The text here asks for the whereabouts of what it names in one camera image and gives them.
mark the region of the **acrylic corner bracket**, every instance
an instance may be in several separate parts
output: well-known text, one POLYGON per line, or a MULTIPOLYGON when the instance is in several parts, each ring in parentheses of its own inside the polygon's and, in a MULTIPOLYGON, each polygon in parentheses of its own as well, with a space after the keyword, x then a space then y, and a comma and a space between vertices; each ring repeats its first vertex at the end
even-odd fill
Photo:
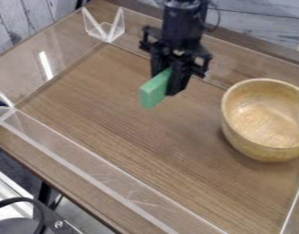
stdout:
POLYGON ((125 17, 122 7, 118 10, 114 23, 103 22, 99 24, 86 7, 82 8, 86 31, 91 37, 113 43, 125 33, 125 17))

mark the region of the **wooden table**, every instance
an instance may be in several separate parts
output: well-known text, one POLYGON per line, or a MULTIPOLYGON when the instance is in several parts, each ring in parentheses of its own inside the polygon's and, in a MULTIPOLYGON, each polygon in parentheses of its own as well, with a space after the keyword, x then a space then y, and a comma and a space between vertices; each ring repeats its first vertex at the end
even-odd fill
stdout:
MULTIPOLYGON (((110 21, 118 4, 160 17, 132 1, 93 1, 89 10, 110 21)), ((140 22, 132 18, 130 24, 140 22)), ((229 86, 257 77, 299 86, 299 53, 221 29, 205 38, 216 56, 208 82, 193 80, 185 92, 146 111, 137 93, 149 79, 149 60, 109 44, 95 46, 97 40, 82 31, 78 37, 85 41, 71 41, 81 27, 81 15, 74 14, 0 57, 0 89, 19 102, 17 107, 226 232, 278 233, 299 186, 299 159, 264 164, 234 150, 221 133, 221 98, 229 86), (59 64, 53 72, 58 78, 22 100, 45 80, 34 79, 39 67, 23 68, 21 59, 30 59, 45 38, 51 52, 61 49, 62 56, 50 59, 59 64), (27 76, 35 86, 22 85, 27 76)), ((137 49, 130 29, 120 45, 137 49)), ((164 232, 5 127, 0 147, 114 230, 164 232)), ((70 157, 77 160, 81 155, 70 157)), ((94 170, 94 162, 81 163, 94 170)))

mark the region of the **wooden bowl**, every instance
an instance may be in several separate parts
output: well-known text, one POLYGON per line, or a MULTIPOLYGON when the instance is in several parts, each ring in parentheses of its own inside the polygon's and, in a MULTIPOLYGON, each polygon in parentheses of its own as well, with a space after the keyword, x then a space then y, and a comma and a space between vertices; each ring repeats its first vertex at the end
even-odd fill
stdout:
POLYGON ((246 156, 284 162, 299 156, 299 88, 272 79, 246 80, 221 103, 225 136, 246 156))

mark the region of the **green foam block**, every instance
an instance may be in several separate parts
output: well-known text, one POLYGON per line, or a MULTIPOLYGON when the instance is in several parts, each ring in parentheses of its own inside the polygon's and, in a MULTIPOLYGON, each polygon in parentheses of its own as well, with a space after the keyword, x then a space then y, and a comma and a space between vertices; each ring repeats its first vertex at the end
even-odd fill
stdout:
POLYGON ((172 69, 169 68, 141 86, 140 99, 146 109, 153 108, 165 99, 170 75, 172 69))

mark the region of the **bowl rim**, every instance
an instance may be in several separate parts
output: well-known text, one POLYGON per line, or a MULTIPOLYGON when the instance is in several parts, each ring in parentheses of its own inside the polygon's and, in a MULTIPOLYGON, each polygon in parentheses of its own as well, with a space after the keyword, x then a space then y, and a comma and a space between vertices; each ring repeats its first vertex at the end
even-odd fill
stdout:
MULTIPOLYGON (((291 88, 293 88, 295 90, 297 90, 299 92, 299 87, 297 87, 296 85, 291 84, 287 81, 283 80, 276 80, 276 79, 269 79, 269 78, 254 78, 254 79, 249 79, 249 80, 244 80, 240 81, 233 87, 230 87, 230 89, 225 92, 224 97, 222 97, 222 101, 221 101, 221 113, 224 116, 224 120, 228 122, 229 126, 233 128, 234 132, 244 138, 246 139, 246 141, 249 141, 253 144, 258 144, 254 141, 252 141, 242 132, 236 130, 234 124, 230 121, 230 118, 228 118, 228 109, 226 109, 226 102, 228 102, 228 98, 232 94, 232 92, 241 87, 242 85, 248 84, 248 83, 253 83, 253 82, 261 82, 261 81, 268 81, 268 82, 273 82, 273 83, 278 83, 283 84, 285 86, 289 86, 291 88)), ((295 146, 295 147, 273 147, 273 146, 268 146, 265 144, 258 144, 260 146, 269 148, 269 149, 277 149, 277 150, 285 150, 285 149, 299 149, 299 145, 295 146)))

